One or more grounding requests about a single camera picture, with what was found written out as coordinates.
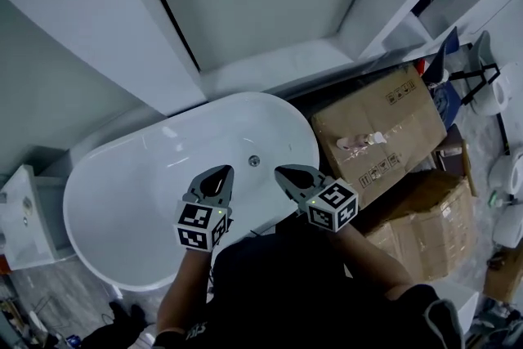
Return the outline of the blue chair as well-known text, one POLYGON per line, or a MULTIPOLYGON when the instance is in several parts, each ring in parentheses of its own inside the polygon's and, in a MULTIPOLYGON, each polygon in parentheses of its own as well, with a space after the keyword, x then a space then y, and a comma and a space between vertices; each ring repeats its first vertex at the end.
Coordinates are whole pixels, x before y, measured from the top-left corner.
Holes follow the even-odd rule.
POLYGON ((431 95, 446 130, 449 130, 455 116, 449 116, 453 113, 450 109, 452 103, 450 97, 452 95, 446 86, 449 81, 449 72, 445 69, 445 59, 447 55, 455 53, 459 47, 458 29, 454 26, 422 75, 422 81, 431 95))

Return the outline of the person's left forearm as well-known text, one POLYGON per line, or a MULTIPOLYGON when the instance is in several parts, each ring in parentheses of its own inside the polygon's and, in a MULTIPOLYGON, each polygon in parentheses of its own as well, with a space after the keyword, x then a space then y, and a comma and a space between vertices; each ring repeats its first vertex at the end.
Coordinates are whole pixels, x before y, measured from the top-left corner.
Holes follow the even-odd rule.
POLYGON ((186 251, 177 276, 160 303, 157 335, 184 333, 195 322, 207 301, 211 262, 211 253, 193 249, 186 251))

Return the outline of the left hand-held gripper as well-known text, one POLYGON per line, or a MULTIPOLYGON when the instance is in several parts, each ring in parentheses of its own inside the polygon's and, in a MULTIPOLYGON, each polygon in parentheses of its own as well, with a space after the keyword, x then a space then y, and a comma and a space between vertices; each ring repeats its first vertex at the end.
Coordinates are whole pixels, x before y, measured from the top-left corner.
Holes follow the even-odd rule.
POLYGON ((179 245, 210 253, 230 227, 235 170, 216 166, 197 175, 178 202, 174 229, 179 245))

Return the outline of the clear pink bottle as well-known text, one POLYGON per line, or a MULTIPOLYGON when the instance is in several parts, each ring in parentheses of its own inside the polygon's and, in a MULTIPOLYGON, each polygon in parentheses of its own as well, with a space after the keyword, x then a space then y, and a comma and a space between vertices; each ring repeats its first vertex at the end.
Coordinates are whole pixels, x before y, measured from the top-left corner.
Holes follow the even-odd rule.
POLYGON ((373 132, 369 134, 360 134, 354 137, 339 138, 336 146, 341 150, 353 150, 365 148, 369 145, 386 144, 387 139, 381 132, 373 132))

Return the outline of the white vanity cabinet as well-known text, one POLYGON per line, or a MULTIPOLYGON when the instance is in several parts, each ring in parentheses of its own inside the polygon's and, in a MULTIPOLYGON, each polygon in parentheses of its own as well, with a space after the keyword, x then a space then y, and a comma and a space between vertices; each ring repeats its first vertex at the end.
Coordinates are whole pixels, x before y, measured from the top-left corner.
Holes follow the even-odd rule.
POLYGON ((23 164, 0 188, 0 253, 13 271, 72 257, 63 215, 66 180, 23 164))

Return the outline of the person's black shirt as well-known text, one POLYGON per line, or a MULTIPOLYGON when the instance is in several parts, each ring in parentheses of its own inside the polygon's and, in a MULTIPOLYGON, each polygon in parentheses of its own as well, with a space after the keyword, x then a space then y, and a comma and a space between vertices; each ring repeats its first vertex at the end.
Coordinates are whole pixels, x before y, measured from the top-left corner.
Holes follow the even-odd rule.
POLYGON ((389 300, 353 277, 326 231, 298 224, 212 255, 199 316, 153 347, 464 349, 464 338, 454 304, 432 286, 389 300))

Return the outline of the cardboard box with printed symbols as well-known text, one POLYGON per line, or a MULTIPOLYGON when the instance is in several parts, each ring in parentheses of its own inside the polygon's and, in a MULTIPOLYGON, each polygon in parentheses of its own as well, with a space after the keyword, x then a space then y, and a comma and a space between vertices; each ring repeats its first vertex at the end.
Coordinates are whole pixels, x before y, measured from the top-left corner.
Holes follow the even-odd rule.
POLYGON ((365 208, 424 160, 446 136, 431 95, 413 65, 362 87, 311 118, 335 177, 365 208), (339 138, 381 132, 386 144, 341 150, 339 138))

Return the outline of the grey chair with black legs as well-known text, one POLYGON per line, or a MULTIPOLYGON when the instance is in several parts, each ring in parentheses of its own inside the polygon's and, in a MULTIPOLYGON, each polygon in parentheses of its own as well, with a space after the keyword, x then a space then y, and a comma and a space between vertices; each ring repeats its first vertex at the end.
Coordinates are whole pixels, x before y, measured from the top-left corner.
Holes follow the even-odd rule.
POLYGON ((467 81, 468 93, 461 99, 461 105, 465 106, 478 101, 480 93, 493 87, 499 76, 500 69, 491 51, 489 32, 483 31, 468 50, 463 70, 453 72, 449 80, 467 81))

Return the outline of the white oval bathtub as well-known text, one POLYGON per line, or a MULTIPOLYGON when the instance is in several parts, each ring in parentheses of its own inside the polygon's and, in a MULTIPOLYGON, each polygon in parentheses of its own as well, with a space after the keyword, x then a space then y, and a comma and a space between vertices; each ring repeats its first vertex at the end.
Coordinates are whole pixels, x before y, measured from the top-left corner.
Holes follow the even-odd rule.
POLYGON ((225 248, 295 210, 274 176, 289 163, 319 163, 315 135, 295 107, 260 92, 209 102, 84 156, 65 187, 69 240, 105 282, 133 292, 162 288, 183 258, 175 209, 197 175, 222 164, 235 170, 225 248), (251 155, 260 158, 257 167, 248 164, 251 155))

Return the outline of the tape-wrapped cardboard box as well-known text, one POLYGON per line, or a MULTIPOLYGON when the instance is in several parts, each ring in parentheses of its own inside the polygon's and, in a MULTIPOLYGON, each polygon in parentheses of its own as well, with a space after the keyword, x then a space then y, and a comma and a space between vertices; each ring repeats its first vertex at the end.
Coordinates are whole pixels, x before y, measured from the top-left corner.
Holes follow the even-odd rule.
POLYGON ((419 282, 447 276, 476 242, 468 180, 439 170, 406 175, 363 209, 356 225, 419 282))

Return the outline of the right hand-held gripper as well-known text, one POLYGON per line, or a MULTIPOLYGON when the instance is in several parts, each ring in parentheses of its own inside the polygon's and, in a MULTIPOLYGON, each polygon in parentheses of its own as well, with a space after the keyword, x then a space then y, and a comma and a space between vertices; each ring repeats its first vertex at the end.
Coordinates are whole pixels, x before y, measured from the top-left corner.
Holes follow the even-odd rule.
POLYGON ((358 215, 358 193, 341 178, 334 181, 317 168, 301 164, 276 167, 275 178, 314 226, 337 233, 358 215))

